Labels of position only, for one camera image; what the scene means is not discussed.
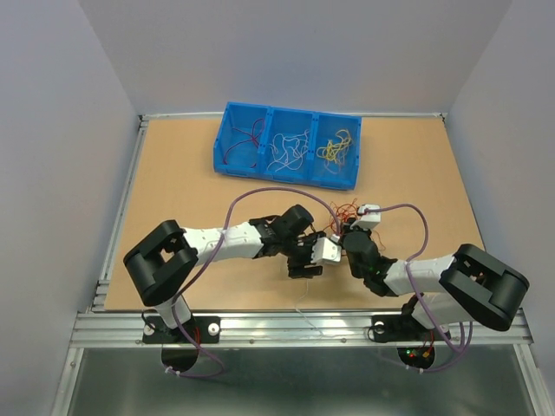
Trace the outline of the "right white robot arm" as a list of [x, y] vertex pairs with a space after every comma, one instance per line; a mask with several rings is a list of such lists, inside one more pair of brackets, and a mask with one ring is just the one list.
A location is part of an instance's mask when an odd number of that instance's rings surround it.
[[371, 231], [353, 220], [342, 232], [353, 277], [380, 297], [411, 296], [399, 314], [373, 318], [372, 341], [421, 341], [459, 322], [507, 331], [530, 288], [521, 273], [473, 244], [444, 257], [406, 262], [382, 255]]

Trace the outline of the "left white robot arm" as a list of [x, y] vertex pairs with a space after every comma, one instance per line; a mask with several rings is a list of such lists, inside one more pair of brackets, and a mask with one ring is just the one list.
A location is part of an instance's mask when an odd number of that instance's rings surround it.
[[192, 334], [193, 314], [179, 290], [193, 269], [203, 271], [228, 259], [283, 255], [289, 277], [319, 276], [324, 262], [341, 255], [325, 232], [305, 232], [312, 222], [301, 205], [227, 229], [182, 228], [167, 220], [136, 244], [123, 263], [143, 305], [161, 317], [166, 335], [184, 341]]

